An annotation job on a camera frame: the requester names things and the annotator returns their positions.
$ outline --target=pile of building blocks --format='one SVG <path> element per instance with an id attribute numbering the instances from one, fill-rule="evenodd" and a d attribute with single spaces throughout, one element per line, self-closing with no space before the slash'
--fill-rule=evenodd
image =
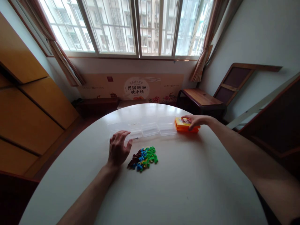
<path id="1" fill-rule="evenodd" d="M 157 155 L 155 154 L 155 147 L 146 147 L 140 149 L 137 154 L 133 154 L 132 160 L 128 164 L 127 168 L 135 169 L 142 172 L 146 168 L 150 168 L 150 163 L 157 163 Z"/>

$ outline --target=clear plastic box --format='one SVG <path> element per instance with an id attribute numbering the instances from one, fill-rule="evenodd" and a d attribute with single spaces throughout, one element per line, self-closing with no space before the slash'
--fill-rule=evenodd
<path id="1" fill-rule="evenodd" d="M 141 118 L 143 137 L 159 134 L 159 128 L 156 122 L 157 122 L 156 115 L 146 116 Z"/>
<path id="2" fill-rule="evenodd" d="M 108 129 L 110 130 L 109 139 L 113 137 L 113 135 L 120 131 L 120 130 L 129 130 L 129 125 L 125 122 L 121 123 L 111 123 L 107 125 Z M 125 142 L 129 141 L 129 135 L 125 138 Z"/>
<path id="3" fill-rule="evenodd" d="M 142 133 L 141 118 L 137 118 L 135 121 L 130 122 L 128 131 L 131 132 L 129 135 L 130 139 L 142 138 L 143 133 Z"/>
<path id="4" fill-rule="evenodd" d="M 157 125 L 161 136 L 175 135 L 177 133 L 175 117 L 160 117 Z"/>

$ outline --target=hand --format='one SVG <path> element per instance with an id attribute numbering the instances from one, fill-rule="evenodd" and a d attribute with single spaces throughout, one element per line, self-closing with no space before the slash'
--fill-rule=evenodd
<path id="1" fill-rule="evenodd" d="M 213 120 L 214 118 L 211 116 L 197 116 L 197 115 L 185 115 L 183 118 L 188 118 L 192 121 L 192 124 L 189 126 L 189 131 L 191 131 L 196 126 L 207 125 L 209 121 Z"/>
<path id="2" fill-rule="evenodd" d="M 124 140 L 129 135 L 129 131 L 118 131 L 109 140 L 109 156 L 107 164 L 113 167 L 120 167 L 130 153 L 132 139 L 124 146 Z"/>

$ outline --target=wrist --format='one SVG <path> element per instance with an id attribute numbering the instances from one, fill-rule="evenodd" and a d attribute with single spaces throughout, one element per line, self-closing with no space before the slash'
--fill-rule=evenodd
<path id="1" fill-rule="evenodd" d="M 105 168 L 106 170 L 108 170 L 109 172 L 117 172 L 118 170 L 119 170 L 119 168 L 120 168 L 120 166 L 116 166 L 116 165 L 114 165 L 113 163 L 111 163 L 111 162 L 107 162 L 104 166 L 103 166 L 103 168 Z"/>
<path id="2" fill-rule="evenodd" d="M 211 116 L 206 116 L 205 117 L 205 124 L 209 127 L 211 127 L 216 122 L 218 122 L 218 120 L 214 117 L 211 117 Z"/>

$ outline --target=orange plastic case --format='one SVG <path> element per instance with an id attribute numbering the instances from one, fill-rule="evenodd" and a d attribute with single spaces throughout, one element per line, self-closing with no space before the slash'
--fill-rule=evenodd
<path id="1" fill-rule="evenodd" d="M 191 133 L 198 133 L 198 129 L 200 126 L 194 127 L 191 131 L 188 130 L 189 126 L 191 125 L 191 120 L 188 118 L 175 118 L 175 127 L 178 132 L 191 132 Z"/>

